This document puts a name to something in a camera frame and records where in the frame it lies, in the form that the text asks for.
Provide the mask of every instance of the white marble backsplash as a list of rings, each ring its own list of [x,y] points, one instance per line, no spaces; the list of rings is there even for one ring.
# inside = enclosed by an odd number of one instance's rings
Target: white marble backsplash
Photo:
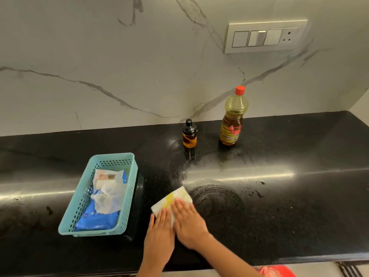
[[[369,0],[0,0],[0,135],[348,110]],[[309,19],[294,51],[224,54],[228,23]]]

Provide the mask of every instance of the floor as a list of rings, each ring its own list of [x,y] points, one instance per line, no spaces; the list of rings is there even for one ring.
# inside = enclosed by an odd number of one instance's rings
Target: floor
[[[334,263],[287,264],[296,277],[342,277]],[[363,277],[369,277],[369,264],[358,266]],[[164,272],[162,277],[219,277],[215,270]]]

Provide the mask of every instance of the plastic bottle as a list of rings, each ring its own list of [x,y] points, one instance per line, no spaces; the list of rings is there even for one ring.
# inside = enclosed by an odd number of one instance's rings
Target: plastic bottle
[[[228,97],[225,102],[225,116],[222,121],[219,139],[224,145],[234,145],[241,132],[242,119],[247,111],[249,102],[244,97],[245,87],[236,87],[235,94]]]
[[[188,118],[186,124],[182,127],[183,145],[186,148],[194,148],[197,144],[196,125],[192,124],[192,120]]]

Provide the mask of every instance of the light switch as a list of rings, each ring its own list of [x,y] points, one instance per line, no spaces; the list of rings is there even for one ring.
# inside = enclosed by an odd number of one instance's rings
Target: light switch
[[[265,39],[265,30],[251,31],[250,40],[247,46],[262,46]]]
[[[278,45],[280,34],[282,34],[282,30],[268,30],[263,46]]]
[[[249,31],[236,31],[233,36],[233,48],[242,48],[247,44],[247,39],[249,38]]]

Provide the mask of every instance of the red plastic bag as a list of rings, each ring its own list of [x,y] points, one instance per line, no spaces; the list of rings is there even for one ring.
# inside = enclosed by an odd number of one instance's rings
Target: red plastic bag
[[[296,275],[284,265],[263,266],[259,272],[265,277],[296,277]]]

